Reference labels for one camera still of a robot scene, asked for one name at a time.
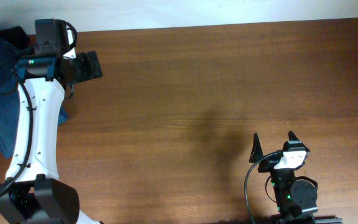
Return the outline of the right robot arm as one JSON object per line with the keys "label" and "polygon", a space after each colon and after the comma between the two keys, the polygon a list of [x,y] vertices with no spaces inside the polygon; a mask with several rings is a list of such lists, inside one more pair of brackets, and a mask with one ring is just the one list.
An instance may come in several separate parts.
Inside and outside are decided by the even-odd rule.
{"label": "right robot arm", "polygon": [[269,154],[263,154],[257,133],[253,135],[249,162],[252,164],[244,179],[244,198],[251,223],[255,223],[248,198],[248,181],[254,169],[259,173],[269,173],[266,184],[271,183],[278,214],[269,218],[269,223],[342,223],[335,216],[315,217],[318,211],[318,183],[306,177],[296,176],[295,171],[304,166],[310,150],[297,138],[293,131],[288,132],[288,141],[283,148]]}

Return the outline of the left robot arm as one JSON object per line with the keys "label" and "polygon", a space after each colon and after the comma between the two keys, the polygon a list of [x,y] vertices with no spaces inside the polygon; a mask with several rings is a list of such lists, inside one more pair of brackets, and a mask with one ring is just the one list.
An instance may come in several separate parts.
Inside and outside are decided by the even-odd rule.
{"label": "left robot arm", "polygon": [[0,214],[9,223],[91,223],[78,192],[59,179],[58,116],[74,84],[102,77],[96,52],[77,54],[76,29],[61,19],[35,22],[36,43],[16,54],[12,70],[19,93],[16,143]]}

